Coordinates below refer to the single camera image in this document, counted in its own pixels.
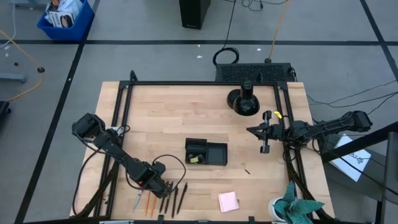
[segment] yellow cable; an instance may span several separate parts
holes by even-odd
[[[287,11],[287,7],[289,6],[289,2],[290,2],[289,0],[286,1],[284,10],[280,14],[278,25],[277,25],[276,30],[275,30],[274,40],[272,40],[271,51],[269,52],[269,56],[268,56],[269,59],[271,59],[272,52],[274,51],[276,36],[278,35],[278,30],[280,28],[280,25],[282,24],[282,20],[284,19],[285,13]]]
[[[27,57],[29,57],[29,59],[37,66],[37,68],[41,68],[41,67],[42,67],[42,66],[40,65],[40,63],[39,63],[38,61],[36,61],[35,58],[33,58],[32,56],[30,56],[25,50],[23,50],[23,49],[22,49],[17,43],[15,43],[3,30],[0,30],[0,33],[1,33],[2,35],[4,35],[5,37],[7,37],[7,38],[10,40],[10,42],[13,43],[22,53],[24,53]],[[44,79],[44,73],[42,73],[42,75],[41,75],[41,77],[40,77],[40,80],[39,80],[38,84],[36,84],[36,86],[33,86],[32,88],[30,88],[30,89],[28,89],[28,90],[26,90],[26,91],[24,91],[24,92],[22,92],[22,93],[20,93],[20,94],[18,94],[18,95],[16,95],[16,96],[14,96],[14,97],[8,99],[7,101],[10,102],[10,101],[12,101],[12,100],[15,100],[15,99],[17,99],[17,98],[19,98],[19,97],[25,95],[26,93],[28,93],[28,92],[30,92],[30,91],[36,89],[37,87],[39,87],[39,86],[42,84],[43,79]]]

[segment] white paper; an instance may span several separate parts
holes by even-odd
[[[340,138],[340,140],[337,142],[337,145],[335,148],[343,146],[349,142],[351,142],[352,139],[348,137],[346,134],[343,135],[343,137]],[[357,168],[360,171],[363,171],[366,167],[366,164],[369,161],[369,158],[371,157],[370,153],[368,153],[366,150],[361,149],[357,152],[354,152],[350,155],[343,156],[342,158],[349,162],[352,166]],[[330,161],[330,164],[335,166],[338,170],[342,171],[342,173],[346,174],[348,177],[353,179],[355,182],[359,180],[361,177],[361,173],[356,171],[354,168],[349,166],[345,161],[342,159],[335,159]]]

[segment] wooden tabletop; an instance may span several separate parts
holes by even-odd
[[[96,114],[111,124],[119,82],[104,82],[97,104]],[[295,120],[312,123],[303,83],[288,83]],[[187,174],[179,185],[180,200],[183,185],[188,182],[181,211],[174,220],[226,220],[244,221],[254,216],[256,221],[271,221],[267,204],[284,194],[288,184],[285,161],[282,159],[282,143],[269,141],[271,151],[261,154],[262,141],[246,131],[247,127],[262,122],[261,114],[275,111],[275,96],[270,86],[255,86],[254,94],[260,101],[258,114],[244,117],[236,114],[226,104],[226,96],[238,86],[134,86],[127,124],[131,130],[124,138],[123,149],[132,157],[142,161],[152,160],[162,154],[173,154],[182,161],[185,158],[185,138],[203,138],[209,142],[228,143],[228,165],[188,165]],[[124,93],[121,108],[124,108]],[[273,115],[272,124],[277,117]],[[87,149],[85,159],[92,153]],[[320,156],[302,149],[302,160],[309,191],[323,203],[325,211],[334,216],[328,185]],[[81,211],[98,188],[103,155],[96,155],[87,163],[81,176],[76,198],[76,209]],[[175,159],[159,160],[166,165],[164,180],[178,181],[183,168]],[[239,210],[221,213],[218,194],[235,191],[239,199]],[[157,219],[160,200],[157,200],[154,216],[145,216],[144,208],[148,192],[142,196],[137,210],[132,208],[137,190],[128,186],[124,168],[119,170],[119,179],[113,205],[113,219],[148,220]],[[154,199],[152,194],[150,207]],[[104,195],[101,214],[104,214],[108,194]],[[172,199],[165,219],[171,219]]]

